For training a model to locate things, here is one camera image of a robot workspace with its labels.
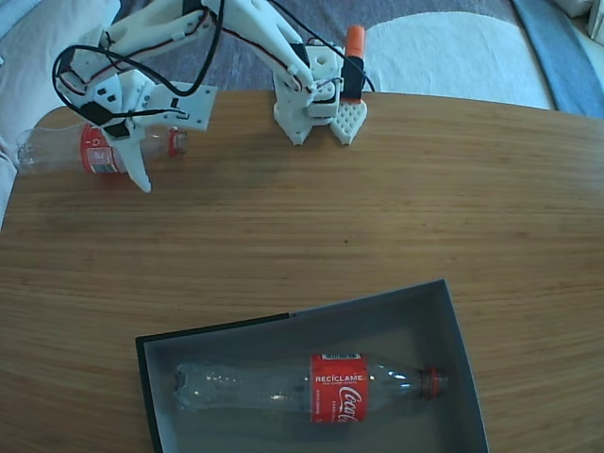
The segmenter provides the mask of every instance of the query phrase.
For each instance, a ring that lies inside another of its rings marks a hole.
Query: white rug
[[[429,12],[376,25],[367,30],[365,67],[381,92],[553,109],[524,31],[492,17]]]

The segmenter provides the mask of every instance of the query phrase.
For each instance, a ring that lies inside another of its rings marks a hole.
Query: plastic bottle
[[[175,127],[152,126],[141,142],[146,162],[186,152],[187,133]],[[64,129],[36,127],[25,132],[17,155],[19,173],[41,175],[59,171],[126,173],[120,154],[101,130],[82,123]]]
[[[224,408],[289,411],[312,422],[355,422],[399,398],[430,400],[447,387],[434,368],[392,367],[361,354],[317,354],[288,366],[238,366],[217,362],[181,363],[175,397],[183,409]]]

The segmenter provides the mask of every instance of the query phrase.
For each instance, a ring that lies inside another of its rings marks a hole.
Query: gray box
[[[331,306],[140,337],[136,340],[151,437],[157,453],[367,453],[489,451],[478,396],[444,280]],[[233,409],[183,411],[174,399],[184,361],[283,364],[313,353],[377,354],[397,364],[444,369],[448,390],[409,398],[350,424],[300,423]]]

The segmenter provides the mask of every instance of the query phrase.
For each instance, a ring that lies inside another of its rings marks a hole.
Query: black wire
[[[348,63],[350,63],[350,65],[353,68],[355,68],[357,71],[359,71],[362,74],[364,80],[366,80],[367,83],[369,84],[369,88],[371,88],[371,91],[374,92],[376,90],[376,87],[374,86],[371,79],[367,76],[367,74],[362,70],[362,68],[357,63],[355,63],[354,61],[349,59],[346,55],[344,55],[342,52],[340,52],[335,46],[333,46],[329,42],[325,41],[323,38],[321,38],[319,35],[317,35],[314,31],[312,31],[310,28],[308,28],[306,25],[304,25],[304,23],[302,21],[300,21],[297,17],[295,17],[292,12],[290,12],[287,8],[285,8],[283,5],[281,5],[277,0],[268,0],[268,1],[269,1],[269,3],[272,3],[273,5],[275,5],[277,8],[281,9],[281,11],[286,16],[288,16],[290,19],[292,19],[296,24],[298,24],[307,33],[311,34],[313,36],[313,38],[316,38],[317,40],[322,42],[323,45],[326,45],[331,50],[333,50],[339,57],[348,61]]]
[[[59,54],[57,59],[55,59],[55,64],[53,65],[53,87],[55,89],[55,92],[57,93],[57,96],[65,104],[65,106],[67,106],[69,109],[71,109],[75,113],[79,114],[80,116],[86,117],[86,115],[83,114],[81,109],[76,107],[71,101],[69,101],[69,99],[67,99],[65,97],[65,95],[62,92],[60,92],[60,90],[57,86],[57,78],[59,77],[59,66],[63,62],[65,56],[68,53],[71,53],[72,51],[75,51],[75,50],[87,50],[90,52],[94,52],[96,54],[104,55],[105,57],[108,58],[111,65],[118,71],[119,71],[119,68],[117,67],[117,65],[119,63],[126,63],[126,64],[130,65],[131,67],[138,69],[143,74],[146,74],[147,76],[149,76],[151,78],[154,78],[158,83],[165,86],[173,94],[180,96],[180,97],[191,96],[193,93],[195,93],[197,91],[197,89],[203,83],[203,80],[206,77],[206,74],[208,73],[208,69],[210,68],[211,63],[213,61],[214,55],[216,53],[216,49],[218,48],[218,42],[220,39],[220,34],[222,32],[223,22],[225,19],[225,1],[226,0],[220,1],[220,6],[218,8],[218,16],[215,19],[216,26],[214,28],[214,35],[212,37],[210,49],[208,51],[208,55],[206,56],[206,60],[204,61],[204,64],[203,64],[201,70],[199,71],[197,78],[195,79],[192,86],[188,90],[184,90],[184,91],[180,90],[179,88],[174,86],[170,82],[170,80],[168,80],[166,77],[159,74],[157,71],[154,71],[153,69],[149,68],[147,65],[138,62],[135,59],[131,59],[129,57],[117,54],[115,52],[110,51],[109,49],[104,49],[102,47],[94,47],[91,45],[84,45],[84,44],[74,44],[74,45],[70,45],[65,50],[63,50]],[[127,112],[127,113],[115,113],[112,115],[112,118],[132,118],[135,116],[151,116],[151,115],[156,115],[158,113],[164,113],[167,111],[180,112],[180,110],[178,110],[178,109],[140,110],[140,111],[131,111],[131,112]]]

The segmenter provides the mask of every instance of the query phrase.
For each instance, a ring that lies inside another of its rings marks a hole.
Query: red label
[[[86,172],[120,173],[113,156],[113,148],[105,140],[101,129],[85,125],[79,151]]]
[[[310,379],[312,422],[361,422],[365,418],[369,373],[361,354],[315,354],[310,358]]]

